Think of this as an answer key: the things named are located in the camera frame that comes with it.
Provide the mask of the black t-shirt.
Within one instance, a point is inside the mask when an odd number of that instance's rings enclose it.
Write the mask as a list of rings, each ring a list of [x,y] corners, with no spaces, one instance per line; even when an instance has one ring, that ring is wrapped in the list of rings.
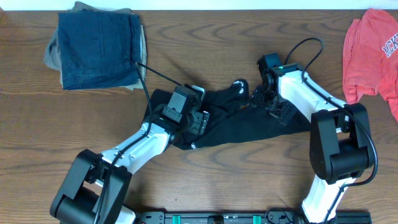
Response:
[[[307,132],[310,122],[296,111],[282,124],[260,107],[248,106],[248,83],[234,81],[229,88],[205,93],[201,109],[210,117],[202,135],[185,131],[173,145],[181,150],[213,147],[226,143],[242,143]]]

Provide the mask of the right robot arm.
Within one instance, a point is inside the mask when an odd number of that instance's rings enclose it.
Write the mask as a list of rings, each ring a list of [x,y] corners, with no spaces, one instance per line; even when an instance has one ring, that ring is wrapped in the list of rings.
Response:
[[[263,55],[257,66],[262,84],[250,103],[281,124],[302,114],[310,123],[309,158],[315,177],[297,211],[270,209],[266,223],[371,223],[368,212],[339,212],[347,188],[365,185],[377,172],[377,152],[366,108],[349,105],[317,85],[297,63]]]

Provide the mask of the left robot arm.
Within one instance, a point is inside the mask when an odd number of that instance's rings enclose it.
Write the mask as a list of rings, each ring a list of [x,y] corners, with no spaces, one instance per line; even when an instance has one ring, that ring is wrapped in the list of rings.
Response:
[[[136,214],[124,205],[132,176],[183,133],[204,133],[210,117],[201,109],[205,95],[202,87],[178,85],[167,103],[148,106],[140,129],[131,137],[101,153],[81,151],[50,215],[60,223],[134,223]]]

